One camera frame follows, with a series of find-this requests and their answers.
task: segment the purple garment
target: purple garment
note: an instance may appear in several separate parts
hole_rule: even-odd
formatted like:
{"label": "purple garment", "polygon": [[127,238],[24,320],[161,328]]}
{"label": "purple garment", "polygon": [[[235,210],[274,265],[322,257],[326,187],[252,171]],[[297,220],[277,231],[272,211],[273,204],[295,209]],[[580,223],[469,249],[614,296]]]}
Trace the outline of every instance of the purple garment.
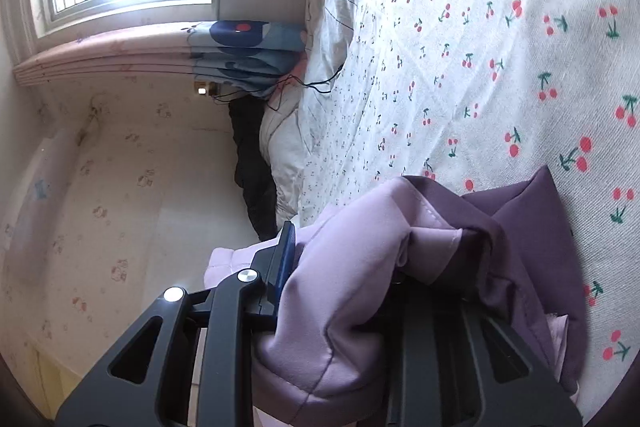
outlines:
{"label": "purple garment", "polygon": [[[395,178],[333,214],[298,232],[300,261],[284,287],[278,326],[254,343],[259,409],[305,427],[346,425],[376,411],[385,383],[382,338],[353,327],[376,313],[397,267],[479,299],[548,367],[555,354],[545,314],[568,315],[561,384],[575,392],[586,309],[571,230],[548,169],[529,182],[464,197],[428,178]],[[265,245],[231,258],[250,263]],[[214,251],[213,264],[222,255],[228,251]],[[207,285],[222,279],[208,274]]]}

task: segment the purple cloth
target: purple cloth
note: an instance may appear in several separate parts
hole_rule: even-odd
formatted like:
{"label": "purple cloth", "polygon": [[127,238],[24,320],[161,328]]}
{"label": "purple cloth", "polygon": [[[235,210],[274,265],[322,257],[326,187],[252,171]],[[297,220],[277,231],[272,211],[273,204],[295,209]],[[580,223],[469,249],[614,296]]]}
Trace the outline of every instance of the purple cloth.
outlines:
{"label": "purple cloth", "polygon": [[[250,263],[272,242],[229,254]],[[254,404],[294,426],[369,417],[385,383],[382,338],[355,331],[378,310],[401,267],[435,288],[479,299],[553,368],[545,314],[568,315],[561,384],[576,390],[586,309],[572,234],[548,169],[529,182],[459,197],[428,178],[395,178],[298,231],[275,333],[254,342]],[[207,271],[207,286],[232,273]]]}

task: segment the cherry print bed sheet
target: cherry print bed sheet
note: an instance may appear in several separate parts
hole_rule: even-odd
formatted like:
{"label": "cherry print bed sheet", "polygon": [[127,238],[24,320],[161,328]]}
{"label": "cherry print bed sheet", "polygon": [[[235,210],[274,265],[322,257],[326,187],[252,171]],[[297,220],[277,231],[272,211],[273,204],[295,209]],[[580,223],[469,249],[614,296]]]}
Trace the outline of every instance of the cherry print bed sheet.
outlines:
{"label": "cherry print bed sheet", "polygon": [[308,6],[306,81],[344,68],[330,94],[306,89],[301,102],[303,223],[400,174],[462,193],[548,164],[584,271],[587,422],[640,344],[640,0]]}

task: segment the white quilt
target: white quilt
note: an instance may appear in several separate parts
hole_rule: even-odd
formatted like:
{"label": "white quilt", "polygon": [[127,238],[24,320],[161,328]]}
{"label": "white quilt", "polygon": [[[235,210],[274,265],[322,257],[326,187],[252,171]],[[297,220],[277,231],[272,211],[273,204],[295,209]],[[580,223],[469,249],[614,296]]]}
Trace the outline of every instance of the white quilt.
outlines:
{"label": "white quilt", "polygon": [[462,193],[548,164],[584,270],[587,422],[640,343],[640,0],[309,0],[303,224],[378,182]]}

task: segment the red cherry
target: red cherry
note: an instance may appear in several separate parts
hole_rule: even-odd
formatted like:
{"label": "red cherry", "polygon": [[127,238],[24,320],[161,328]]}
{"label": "red cherry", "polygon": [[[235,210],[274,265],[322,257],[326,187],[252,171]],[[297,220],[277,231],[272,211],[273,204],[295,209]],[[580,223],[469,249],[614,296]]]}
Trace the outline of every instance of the red cherry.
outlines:
{"label": "red cherry", "polygon": [[575,161],[575,166],[578,168],[578,171],[580,172],[586,172],[586,170],[589,168],[589,166],[587,165],[587,160],[585,159],[584,156],[580,156]]}
{"label": "red cherry", "polygon": [[591,152],[591,138],[586,136],[580,138],[580,149],[585,153]]}

